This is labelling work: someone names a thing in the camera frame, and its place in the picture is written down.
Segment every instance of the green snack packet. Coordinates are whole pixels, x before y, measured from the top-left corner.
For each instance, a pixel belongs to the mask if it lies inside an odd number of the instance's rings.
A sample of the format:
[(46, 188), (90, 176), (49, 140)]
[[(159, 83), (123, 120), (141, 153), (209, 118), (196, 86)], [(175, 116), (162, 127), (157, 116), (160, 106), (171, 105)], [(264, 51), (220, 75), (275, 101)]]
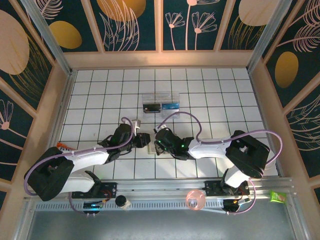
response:
[(270, 191), (270, 202), (285, 204), (286, 199), (287, 199), (287, 194), (282, 192)]

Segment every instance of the dark teal wallpaper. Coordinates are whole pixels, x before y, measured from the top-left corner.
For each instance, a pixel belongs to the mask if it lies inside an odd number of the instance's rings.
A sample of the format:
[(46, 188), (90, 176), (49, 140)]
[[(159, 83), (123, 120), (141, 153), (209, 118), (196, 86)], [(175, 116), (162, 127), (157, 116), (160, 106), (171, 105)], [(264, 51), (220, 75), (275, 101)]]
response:
[(309, 177), (320, 175), (320, 85), (286, 118)]
[(33, 118), (0, 90), (0, 179), (11, 181)]
[(319, 12), (319, 1), (305, 1), (266, 63), (283, 107), (320, 71)]
[(236, 0), (221, 50), (253, 50), (278, 0)]
[(6, 1), (0, 2), (0, 24), (0, 78), (37, 109), (52, 65)]
[(80, 0), (35, 0), (34, 2), (63, 52), (98, 51)]
[(213, 50), (226, 2), (164, 0), (163, 50)]
[(154, 0), (90, 0), (105, 51), (156, 50)]
[(264, 50), (264, 52), (263, 52), (263, 54), (262, 54), (262, 57), (263, 57), (263, 58), (265, 58), (265, 56), (267, 55), (269, 49), (271, 48), (271, 45), (274, 43), (274, 40), (275, 40), (276, 36), (277, 36), (277, 35), (279, 34), (279, 32), (281, 31), (282, 27), (284, 26), (287, 18), (289, 17), (289, 15), (290, 15), (292, 9), (294, 8), (294, 6), (296, 5), (297, 1), (298, 1), (298, 0), (292, 0), (291, 5), (290, 5), (288, 11), (286, 12), (285, 16), (283, 17), (280, 25), (278, 26), (277, 30), (275, 31), (275, 33), (274, 33), (273, 37), (271, 38), (268, 46), (266, 46), (266, 48), (265, 48), (265, 50)]

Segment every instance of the white grid floor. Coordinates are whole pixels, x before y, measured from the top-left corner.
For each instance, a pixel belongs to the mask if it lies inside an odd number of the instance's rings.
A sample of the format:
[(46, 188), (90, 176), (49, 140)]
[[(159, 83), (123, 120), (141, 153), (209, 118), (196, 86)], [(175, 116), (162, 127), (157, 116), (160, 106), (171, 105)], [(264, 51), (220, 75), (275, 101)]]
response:
[[(116, 130), (121, 117), (141, 120), (141, 133), (154, 134), (162, 118), (143, 119), (142, 94), (180, 92), (180, 110), (202, 124), (200, 138), (220, 138), (235, 130), (253, 131), (264, 125), (245, 68), (173, 68), (80, 70), (65, 117), (60, 142), (87, 149)], [(166, 124), (180, 138), (195, 136), (194, 119), (181, 115)], [(266, 134), (254, 136), (269, 145)], [(90, 167), (100, 179), (163, 179), (222, 177), (233, 164), (226, 159), (175, 160), (134, 149), (114, 162)], [(265, 176), (277, 176), (275, 166)]]

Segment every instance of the blue label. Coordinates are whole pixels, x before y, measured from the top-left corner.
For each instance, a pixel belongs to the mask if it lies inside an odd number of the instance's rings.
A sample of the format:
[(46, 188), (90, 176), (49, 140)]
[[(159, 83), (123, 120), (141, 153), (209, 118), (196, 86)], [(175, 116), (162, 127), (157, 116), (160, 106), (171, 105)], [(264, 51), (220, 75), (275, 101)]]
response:
[(173, 103), (162, 103), (163, 110), (170, 110), (170, 109), (179, 109), (180, 105), (178, 102)]

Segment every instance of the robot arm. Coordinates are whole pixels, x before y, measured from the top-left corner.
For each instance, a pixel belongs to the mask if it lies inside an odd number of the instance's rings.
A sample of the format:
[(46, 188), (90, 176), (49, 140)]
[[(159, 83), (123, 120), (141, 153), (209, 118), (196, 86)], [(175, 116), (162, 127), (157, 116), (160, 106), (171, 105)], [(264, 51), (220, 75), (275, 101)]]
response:
[[(232, 136), (220, 139), (201, 139), (198, 142), (193, 137), (179, 138), (163, 125), (156, 128), (154, 142), (156, 153), (171, 154), (178, 160), (195, 160), (201, 158), (227, 158), (234, 166), (227, 169), (223, 175), (220, 186), (230, 192), (249, 178), (261, 178), (263, 176), (270, 149), (254, 137), (248, 135), (237, 140), (223, 142), (243, 134), (236, 130)], [(204, 142), (221, 142), (219, 144), (204, 144)]]
[(120, 124), (115, 130), (114, 135), (108, 136), (99, 142), (94, 151), (60, 151), (57, 147), (49, 148), (38, 160), (39, 161), (62, 153), (69, 153), (68, 156), (59, 156), (40, 164), (31, 172), (27, 183), (43, 200), (49, 201), (60, 193), (65, 192), (93, 192), (99, 191), (101, 181), (91, 171), (76, 173), (76, 171), (94, 166), (104, 165), (117, 159), (121, 153), (130, 152), (132, 148), (143, 148), (150, 142), (150, 135), (147, 133), (136, 133), (135, 125), (134, 137), (128, 144), (126, 143), (131, 135), (131, 127), (128, 124)]

